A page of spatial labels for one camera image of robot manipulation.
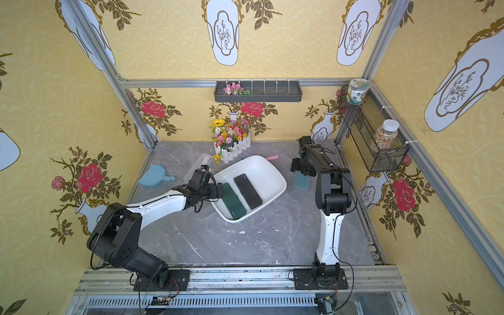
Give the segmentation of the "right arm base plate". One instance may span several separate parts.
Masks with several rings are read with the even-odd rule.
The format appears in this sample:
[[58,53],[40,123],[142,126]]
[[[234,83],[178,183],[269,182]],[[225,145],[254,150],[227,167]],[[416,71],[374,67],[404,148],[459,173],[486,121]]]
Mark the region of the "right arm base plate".
[[307,290],[347,290],[349,284],[345,271],[339,270],[338,276],[322,276],[317,279],[312,275],[311,269],[295,269],[293,271],[294,288],[298,291]]

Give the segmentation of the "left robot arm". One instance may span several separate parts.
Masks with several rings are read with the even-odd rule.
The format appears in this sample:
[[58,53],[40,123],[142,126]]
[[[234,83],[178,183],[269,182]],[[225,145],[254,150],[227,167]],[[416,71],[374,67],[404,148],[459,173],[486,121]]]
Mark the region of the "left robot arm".
[[106,208],[87,241],[91,255],[114,268],[124,268],[165,287],[170,282],[168,264],[139,245],[140,234],[148,226],[169,215],[193,208],[199,212],[204,202],[223,197],[223,184],[207,168],[195,170],[189,183],[140,203],[113,203]]

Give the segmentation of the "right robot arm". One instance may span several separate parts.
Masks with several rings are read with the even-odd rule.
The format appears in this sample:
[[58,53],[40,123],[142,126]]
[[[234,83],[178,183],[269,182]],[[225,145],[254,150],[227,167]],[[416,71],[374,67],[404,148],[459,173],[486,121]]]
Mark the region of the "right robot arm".
[[316,179],[315,203],[321,211],[320,241],[312,263],[312,278],[337,278],[341,260],[339,243],[345,214],[353,204],[350,170],[337,165],[321,144],[310,136],[299,139],[299,157],[291,171]]

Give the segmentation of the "black pencil case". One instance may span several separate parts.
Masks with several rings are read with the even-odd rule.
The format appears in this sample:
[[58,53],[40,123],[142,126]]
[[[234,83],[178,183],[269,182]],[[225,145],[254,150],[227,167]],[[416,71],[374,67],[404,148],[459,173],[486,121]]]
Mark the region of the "black pencil case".
[[248,179],[246,174],[239,175],[234,178],[234,183],[249,206],[250,210],[262,206],[263,200],[257,193],[256,189]]

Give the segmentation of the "teal translucent pencil case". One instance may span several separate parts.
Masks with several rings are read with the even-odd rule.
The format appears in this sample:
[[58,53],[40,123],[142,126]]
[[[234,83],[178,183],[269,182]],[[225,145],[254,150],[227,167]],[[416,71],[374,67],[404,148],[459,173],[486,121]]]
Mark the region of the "teal translucent pencil case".
[[311,185],[310,177],[302,174],[300,171],[294,172],[294,185],[296,190],[308,190]]

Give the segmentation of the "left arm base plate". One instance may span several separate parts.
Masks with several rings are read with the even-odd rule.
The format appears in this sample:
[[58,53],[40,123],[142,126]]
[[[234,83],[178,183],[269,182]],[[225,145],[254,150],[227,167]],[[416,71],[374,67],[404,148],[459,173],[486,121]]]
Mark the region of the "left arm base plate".
[[138,280],[135,280],[133,291],[162,291],[177,293],[187,290],[189,279],[190,271],[186,269],[170,270],[167,274],[167,279],[162,280],[161,283],[151,281],[145,276],[140,276]]

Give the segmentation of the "dark green pencil case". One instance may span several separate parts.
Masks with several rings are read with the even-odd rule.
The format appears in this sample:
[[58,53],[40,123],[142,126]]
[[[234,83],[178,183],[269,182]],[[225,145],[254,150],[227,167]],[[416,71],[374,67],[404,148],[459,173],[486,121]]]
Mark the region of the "dark green pencil case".
[[227,182],[223,185],[222,201],[224,202],[233,220],[241,219],[247,214],[247,211],[241,203],[239,197]]

